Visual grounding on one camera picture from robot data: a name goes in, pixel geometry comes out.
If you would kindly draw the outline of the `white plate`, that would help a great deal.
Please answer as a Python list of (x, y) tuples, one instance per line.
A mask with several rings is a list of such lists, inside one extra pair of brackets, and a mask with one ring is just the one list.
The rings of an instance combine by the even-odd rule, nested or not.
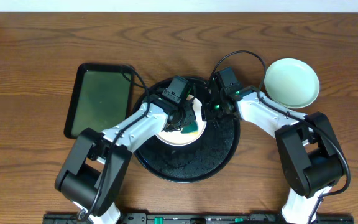
[(181, 130), (179, 131), (172, 131), (172, 132), (166, 132), (162, 131), (156, 135), (156, 137), (164, 142), (165, 144), (171, 145), (171, 146), (186, 146), (193, 142), (195, 142), (197, 139), (201, 137), (203, 132), (206, 129), (207, 122), (202, 120), (201, 115), (201, 102), (199, 99), (194, 99), (193, 101), (193, 109), (195, 112), (196, 119), (195, 121), (198, 124), (198, 133), (197, 134), (182, 134)]

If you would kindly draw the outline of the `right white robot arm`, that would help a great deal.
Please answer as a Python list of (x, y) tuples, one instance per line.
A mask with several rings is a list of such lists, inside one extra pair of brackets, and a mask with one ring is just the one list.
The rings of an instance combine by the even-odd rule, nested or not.
[(203, 119), (235, 117), (274, 137), (290, 193), (281, 211), (288, 223), (313, 223), (323, 200), (343, 189), (331, 189), (350, 177), (349, 165), (328, 117), (307, 115), (272, 101), (253, 86), (209, 84)]

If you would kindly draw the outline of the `light green plate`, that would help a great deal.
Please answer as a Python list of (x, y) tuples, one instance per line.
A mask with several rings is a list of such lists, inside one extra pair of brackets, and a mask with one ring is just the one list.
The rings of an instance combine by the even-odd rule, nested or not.
[(307, 63), (294, 58), (283, 58), (271, 64), (264, 85), (273, 101), (293, 109), (309, 106), (320, 91), (316, 72)]

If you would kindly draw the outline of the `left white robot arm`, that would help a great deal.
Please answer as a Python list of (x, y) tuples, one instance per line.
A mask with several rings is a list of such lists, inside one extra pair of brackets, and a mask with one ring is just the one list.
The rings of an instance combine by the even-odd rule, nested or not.
[(194, 94), (183, 98), (146, 96), (121, 123), (97, 132), (83, 130), (55, 180), (55, 188), (80, 208), (77, 223), (117, 223), (115, 205), (132, 154), (163, 131), (178, 131), (196, 120)]

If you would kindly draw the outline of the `green yellow sponge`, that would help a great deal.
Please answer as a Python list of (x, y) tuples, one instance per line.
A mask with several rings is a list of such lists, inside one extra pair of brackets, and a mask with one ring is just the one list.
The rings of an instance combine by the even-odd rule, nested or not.
[(196, 121), (192, 121), (189, 125), (184, 126), (181, 129), (182, 134), (197, 134), (198, 133), (198, 124)]

